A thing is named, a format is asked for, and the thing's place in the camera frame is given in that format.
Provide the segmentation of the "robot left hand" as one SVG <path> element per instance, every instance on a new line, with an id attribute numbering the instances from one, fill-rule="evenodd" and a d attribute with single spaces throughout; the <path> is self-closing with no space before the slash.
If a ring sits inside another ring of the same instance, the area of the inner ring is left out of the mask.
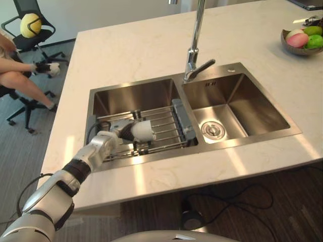
<path id="1" fill-rule="evenodd" d="M 131 112 L 133 119 L 123 119 L 119 138 L 133 144 L 134 152 L 138 144 L 149 143 L 154 140 L 154 134 L 150 120 L 141 116 L 139 110 Z"/>

